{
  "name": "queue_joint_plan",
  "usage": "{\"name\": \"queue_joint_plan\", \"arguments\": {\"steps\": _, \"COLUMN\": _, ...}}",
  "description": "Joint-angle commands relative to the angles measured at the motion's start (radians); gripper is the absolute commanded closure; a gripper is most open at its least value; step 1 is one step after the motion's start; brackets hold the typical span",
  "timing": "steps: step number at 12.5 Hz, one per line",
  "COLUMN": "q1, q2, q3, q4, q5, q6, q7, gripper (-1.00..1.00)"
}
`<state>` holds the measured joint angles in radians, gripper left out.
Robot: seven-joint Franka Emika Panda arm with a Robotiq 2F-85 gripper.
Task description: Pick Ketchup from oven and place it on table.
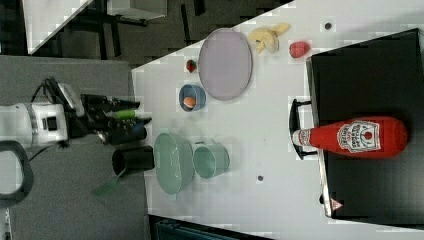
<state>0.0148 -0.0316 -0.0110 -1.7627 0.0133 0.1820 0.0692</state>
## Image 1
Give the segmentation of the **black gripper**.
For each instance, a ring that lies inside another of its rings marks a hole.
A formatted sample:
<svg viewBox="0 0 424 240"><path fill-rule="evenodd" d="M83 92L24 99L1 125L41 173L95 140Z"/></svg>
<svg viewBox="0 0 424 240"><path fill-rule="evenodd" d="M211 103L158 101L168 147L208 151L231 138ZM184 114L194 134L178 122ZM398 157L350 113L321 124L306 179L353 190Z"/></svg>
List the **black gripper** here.
<svg viewBox="0 0 424 240"><path fill-rule="evenodd" d="M113 109L137 109L139 102L112 99ZM112 119L107 115L111 101L104 95L81 94L76 104L68 107L68 137L77 139L89 134L97 135L102 142L111 139L110 128L130 133L143 130L152 118Z"/></svg>

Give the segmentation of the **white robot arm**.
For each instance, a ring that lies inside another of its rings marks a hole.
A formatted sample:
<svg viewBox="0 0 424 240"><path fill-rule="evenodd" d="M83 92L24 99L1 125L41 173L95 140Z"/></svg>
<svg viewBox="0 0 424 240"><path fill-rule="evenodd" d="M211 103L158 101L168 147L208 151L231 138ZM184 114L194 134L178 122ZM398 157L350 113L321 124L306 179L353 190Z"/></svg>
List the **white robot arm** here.
<svg viewBox="0 0 424 240"><path fill-rule="evenodd" d="M146 138L151 117L138 110L139 104L105 97L78 100L66 97L53 102L17 103L1 108L1 206L23 201L32 190L34 174L28 151L43 152L73 139L96 135L112 146Z"/></svg>

